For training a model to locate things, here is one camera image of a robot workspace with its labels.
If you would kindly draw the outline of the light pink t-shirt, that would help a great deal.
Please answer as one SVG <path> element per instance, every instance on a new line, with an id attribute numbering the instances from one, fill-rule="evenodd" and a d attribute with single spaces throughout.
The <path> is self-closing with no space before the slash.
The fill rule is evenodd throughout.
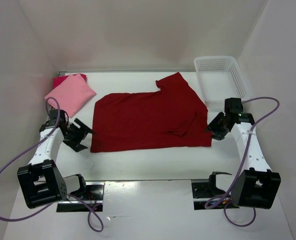
<path id="1" fill-rule="evenodd" d="M 97 95 L 87 83 L 87 76 L 84 74 L 70 74 L 59 77 L 63 78 L 60 84 L 56 84 L 56 87 L 47 94 L 44 99 L 48 100 L 48 103 L 57 109 L 57 104 L 53 100 L 59 103 L 59 108 L 67 112 L 68 117 L 72 118 L 90 99 Z"/>

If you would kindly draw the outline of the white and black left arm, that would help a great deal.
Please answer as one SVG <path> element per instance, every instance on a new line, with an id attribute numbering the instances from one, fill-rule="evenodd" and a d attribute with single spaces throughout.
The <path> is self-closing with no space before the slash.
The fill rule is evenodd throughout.
<path id="1" fill-rule="evenodd" d="M 77 118 L 73 123 L 61 118 L 58 126 L 55 124 L 55 119 L 49 119 L 40 127 L 41 143 L 28 165 L 17 171 L 25 203 L 30 209 L 65 201 L 70 194 L 77 200 L 88 194 L 84 177 L 79 173 L 63 177 L 56 160 L 62 144 L 78 153 L 87 149 L 81 141 L 95 132 Z"/>

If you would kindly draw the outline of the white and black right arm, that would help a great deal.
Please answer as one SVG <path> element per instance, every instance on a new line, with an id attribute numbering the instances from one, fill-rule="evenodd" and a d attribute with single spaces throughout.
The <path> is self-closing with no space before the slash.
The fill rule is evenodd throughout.
<path id="1" fill-rule="evenodd" d="M 232 135 L 240 165 L 225 193 L 221 180 L 214 179 L 207 184 L 207 191 L 213 197 L 205 203 L 206 209 L 215 208 L 227 196 L 235 207 L 270 209 L 281 184 L 280 174 L 272 171 L 261 150 L 256 133 L 259 121 L 244 112 L 243 104 L 240 98 L 225 99 L 224 111 L 207 126 L 214 140 L 222 141 L 227 134 Z"/>

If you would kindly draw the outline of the dark red t-shirt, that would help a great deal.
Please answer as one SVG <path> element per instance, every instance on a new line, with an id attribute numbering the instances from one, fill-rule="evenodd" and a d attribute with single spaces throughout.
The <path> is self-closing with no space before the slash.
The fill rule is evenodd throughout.
<path id="1" fill-rule="evenodd" d="M 111 93 L 95 103 L 91 153 L 210 147 L 208 109 L 177 72 L 158 91 Z"/>

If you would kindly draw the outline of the magenta t-shirt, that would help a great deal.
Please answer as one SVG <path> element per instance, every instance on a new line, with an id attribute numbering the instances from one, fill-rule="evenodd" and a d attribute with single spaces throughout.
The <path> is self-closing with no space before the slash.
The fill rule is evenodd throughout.
<path id="1" fill-rule="evenodd" d="M 62 76 L 53 78 L 53 89 L 57 88 L 61 83 L 63 83 L 70 76 L 78 77 L 80 79 L 83 79 L 85 82 L 87 82 L 87 76 L 82 73 L 62 75 Z"/>

